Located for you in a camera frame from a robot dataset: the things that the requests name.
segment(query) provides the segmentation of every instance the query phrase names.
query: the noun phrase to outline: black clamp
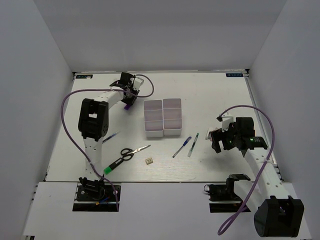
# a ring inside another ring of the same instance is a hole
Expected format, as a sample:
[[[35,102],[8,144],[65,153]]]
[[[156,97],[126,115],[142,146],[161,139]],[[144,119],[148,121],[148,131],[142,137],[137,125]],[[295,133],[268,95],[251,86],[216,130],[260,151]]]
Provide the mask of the black clamp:
[[[241,201],[234,192],[235,182],[240,180],[250,181],[250,178],[245,174],[231,174],[226,179],[225,184],[207,184],[204,186],[204,191],[210,195],[210,201]]]
[[[88,196],[94,200],[99,200],[105,195],[105,183],[102,179],[98,180],[88,180],[86,177],[79,177],[79,181],[82,185],[81,190],[83,190]]]

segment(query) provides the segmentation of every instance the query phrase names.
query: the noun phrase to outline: sticker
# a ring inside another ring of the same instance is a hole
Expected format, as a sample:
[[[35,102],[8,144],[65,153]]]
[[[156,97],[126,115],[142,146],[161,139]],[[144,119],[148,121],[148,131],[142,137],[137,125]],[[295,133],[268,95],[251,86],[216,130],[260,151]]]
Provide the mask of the sticker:
[[[76,75],[76,79],[92,79],[93,75],[92,74],[87,74],[87,75]]]
[[[244,75],[242,73],[226,73],[227,78],[243,78]]]

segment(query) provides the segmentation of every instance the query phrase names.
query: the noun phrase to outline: white enclosure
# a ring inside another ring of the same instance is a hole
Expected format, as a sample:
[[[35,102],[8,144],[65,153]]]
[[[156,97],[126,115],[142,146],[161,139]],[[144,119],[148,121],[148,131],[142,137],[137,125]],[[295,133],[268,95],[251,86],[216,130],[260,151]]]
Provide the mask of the white enclosure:
[[[253,102],[273,121],[282,176],[320,239],[319,9],[317,0],[0,1],[0,239],[21,239],[72,72],[244,69]]]

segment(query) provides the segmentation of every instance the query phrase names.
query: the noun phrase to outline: white table surface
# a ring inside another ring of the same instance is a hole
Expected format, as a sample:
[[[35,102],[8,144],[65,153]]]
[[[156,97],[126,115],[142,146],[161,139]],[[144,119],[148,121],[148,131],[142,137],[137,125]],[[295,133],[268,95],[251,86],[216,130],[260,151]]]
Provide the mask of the white table surface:
[[[103,144],[102,167],[106,168],[120,157],[123,148],[136,149],[151,144],[151,147],[134,155],[106,177],[114,182],[223,182],[229,174],[254,175],[236,148],[217,154],[211,142],[205,140],[209,127],[220,128],[216,117],[228,107],[252,105],[248,88],[243,77],[226,77],[225,73],[146,73],[154,83],[155,91],[149,98],[138,98],[129,111],[125,104],[117,103],[109,110],[109,129],[106,136],[121,131]],[[94,74],[91,79],[75,79],[72,91],[79,89],[108,88],[120,73]],[[151,92],[146,80],[140,88],[140,95]],[[69,99],[65,121],[75,141],[84,148],[78,121],[84,98],[95,98],[99,92],[81,92]],[[181,98],[182,134],[179,137],[147,138],[144,131],[144,100]],[[230,111],[235,117],[252,117],[256,136],[261,131],[253,109],[236,108]],[[187,157],[193,139],[199,133],[191,158]],[[176,156],[187,137],[192,140]],[[146,165],[145,159],[153,163]],[[71,143],[64,129],[58,134],[49,163],[47,181],[77,182],[79,177],[96,178],[85,175],[85,157]]]
[[[35,240],[261,240],[254,212],[210,213],[205,183],[122,183],[119,212],[73,212],[76,182],[40,182],[23,234]],[[293,198],[291,183],[284,183]],[[290,240],[264,237],[264,240]],[[311,239],[305,218],[297,240]]]

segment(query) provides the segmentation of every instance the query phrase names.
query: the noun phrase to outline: cable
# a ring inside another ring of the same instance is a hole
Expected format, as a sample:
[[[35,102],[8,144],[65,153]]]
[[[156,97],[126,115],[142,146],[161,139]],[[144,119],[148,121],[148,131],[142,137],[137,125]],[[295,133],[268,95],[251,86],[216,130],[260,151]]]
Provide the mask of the cable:
[[[271,142],[271,146],[270,146],[270,150],[269,150],[269,153],[267,154],[266,156],[266,159],[269,160],[270,156],[271,156],[271,153],[274,149],[274,146],[275,146],[275,129],[274,129],[274,126],[270,120],[270,118],[268,117],[268,115],[266,113],[264,113],[261,109],[255,107],[255,106],[250,106],[250,105],[236,105],[236,106],[232,106],[232,107],[229,107],[228,109],[226,109],[225,111],[223,111],[219,117],[222,117],[222,115],[224,113],[226,113],[227,111],[231,110],[231,109],[235,109],[235,108],[240,108],[240,107],[245,107],[245,108],[250,108],[250,109],[255,109],[257,111],[259,111],[260,113],[262,113],[266,119],[268,120],[269,124],[270,124],[270,127],[271,127],[271,131],[272,131],[272,142]],[[219,230],[218,230],[218,235],[222,235],[225,233],[225,231],[231,226],[231,224],[236,220],[236,218],[239,216],[240,213],[242,213],[244,210],[247,209],[247,202],[251,196],[251,194],[253,193],[257,183],[258,183],[258,180],[263,172],[263,170],[265,169],[265,166],[267,165],[267,161],[264,161],[259,172],[257,173],[256,177],[255,177],[255,180],[252,184],[252,187],[250,189],[250,191],[248,192],[247,196],[245,197],[244,201],[242,202],[241,206],[239,207],[238,211],[236,211],[235,214],[233,214],[231,217],[229,217],[227,220],[224,221],[224,223],[220,226]]]
[[[131,94],[133,95],[134,97],[138,97],[138,98],[147,98],[147,97],[150,97],[152,94],[154,94],[154,91],[155,91],[155,86],[153,84],[153,82],[150,80],[150,78],[148,78],[147,76],[145,75],[142,75],[142,74],[137,74],[137,76],[142,76],[146,79],[149,80],[149,82],[151,83],[152,85],[152,92],[151,94],[149,95],[145,95],[145,96],[138,96],[138,95],[135,95],[135,94],[132,94],[131,92],[129,91],[125,91],[125,90],[122,90],[122,89],[113,89],[113,91],[115,92],[123,92],[123,93],[127,93],[127,94]],[[61,103],[61,108],[60,108],[60,116],[61,116],[61,122],[62,122],[62,126],[63,126],[63,129],[66,133],[66,135],[68,136],[68,138],[71,140],[71,142],[76,146],[77,149],[79,149],[79,151],[85,156],[85,158],[88,160],[93,172],[95,173],[95,175],[97,175],[99,178],[103,179],[104,181],[107,181],[113,191],[116,193],[116,188],[115,186],[113,185],[113,183],[111,181],[109,181],[107,178],[105,178],[104,176],[100,175],[97,170],[95,169],[95,166],[91,163],[91,160],[89,158],[89,156],[85,153],[85,151],[83,151],[81,149],[81,147],[76,143],[76,141],[73,139],[73,137],[70,135],[68,129],[67,129],[67,126],[66,126],[66,122],[65,122],[65,116],[64,116],[64,107],[65,107],[65,103],[67,101],[67,99],[73,95],[73,94],[76,94],[76,93],[81,93],[81,92],[109,92],[110,89],[107,88],[107,89],[80,89],[80,90],[76,90],[76,91],[72,91],[70,92],[69,94],[67,94],[64,99],[62,100],[62,103]],[[115,205],[116,205],[116,210],[119,212],[119,203],[118,203],[118,196],[117,194],[115,194]]]

